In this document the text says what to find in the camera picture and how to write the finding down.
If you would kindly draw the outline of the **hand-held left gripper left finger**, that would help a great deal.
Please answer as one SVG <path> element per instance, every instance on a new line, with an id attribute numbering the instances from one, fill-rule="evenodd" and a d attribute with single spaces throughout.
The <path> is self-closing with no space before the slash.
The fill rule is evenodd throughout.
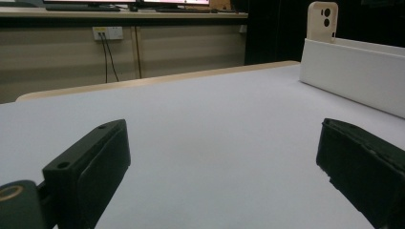
<path id="1" fill-rule="evenodd" d="M 94 128 L 46 165 L 59 229 L 94 229 L 130 165 L 123 119 Z"/>

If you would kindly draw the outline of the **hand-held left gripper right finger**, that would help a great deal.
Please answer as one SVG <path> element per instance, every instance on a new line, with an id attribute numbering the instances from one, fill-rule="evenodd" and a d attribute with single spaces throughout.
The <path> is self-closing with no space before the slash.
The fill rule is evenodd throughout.
<path id="1" fill-rule="evenodd" d="M 316 164 L 376 229 L 405 229 L 405 151 L 351 123 L 326 118 Z"/>

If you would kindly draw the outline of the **white plastic bin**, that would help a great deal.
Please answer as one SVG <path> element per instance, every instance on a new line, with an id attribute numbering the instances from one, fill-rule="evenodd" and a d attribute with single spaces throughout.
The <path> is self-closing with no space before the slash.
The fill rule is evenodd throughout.
<path id="1" fill-rule="evenodd" d="M 337 38 L 305 41 L 299 79 L 405 118 L 405 48 Z"/>

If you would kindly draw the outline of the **beige phone case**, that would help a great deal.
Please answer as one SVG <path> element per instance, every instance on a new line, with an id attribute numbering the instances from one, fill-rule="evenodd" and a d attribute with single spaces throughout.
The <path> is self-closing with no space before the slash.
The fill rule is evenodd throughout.
<path id="1" fill-rule="evenodd" d="M 309 4 L 307 39 L 333 43 L 337 30 L 338 5 L 315 1 Z"/>

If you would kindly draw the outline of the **white table sheet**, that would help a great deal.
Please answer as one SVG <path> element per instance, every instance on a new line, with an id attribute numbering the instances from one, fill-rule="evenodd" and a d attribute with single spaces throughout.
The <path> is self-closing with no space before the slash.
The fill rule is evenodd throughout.
<path id="1" fill-rule="evenodd" d="M 132 163 L 97 229 L 371 229 L 316 165 L 322 123 L 405 150 L 405 119 L 304 84 L 298 66 L 0 105 L 0 185 L 124 119 Z"/>

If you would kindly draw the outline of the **long background desk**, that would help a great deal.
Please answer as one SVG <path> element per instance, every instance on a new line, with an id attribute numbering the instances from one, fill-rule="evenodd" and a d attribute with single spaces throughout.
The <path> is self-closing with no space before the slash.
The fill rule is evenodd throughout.
<path id="1" fill-rule="evenodd" d="M 0 29 L 245 25 L 247 19 L 246 13 L 51 11 L 0 7 Z"/>

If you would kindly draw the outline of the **black computer monitor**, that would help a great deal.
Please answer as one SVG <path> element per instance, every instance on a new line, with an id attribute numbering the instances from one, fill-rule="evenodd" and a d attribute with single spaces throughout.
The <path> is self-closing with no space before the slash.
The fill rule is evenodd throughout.
<path id="1" fill-rule="evenodd" d="M 136 0 L 140 8 L 209 7 L 210 0 Z"/>
<path id="2" fill-rule="evenodd" d="M 46 10 L 54 11 L 120 11 L 137 0 L 42 0 Z"/>

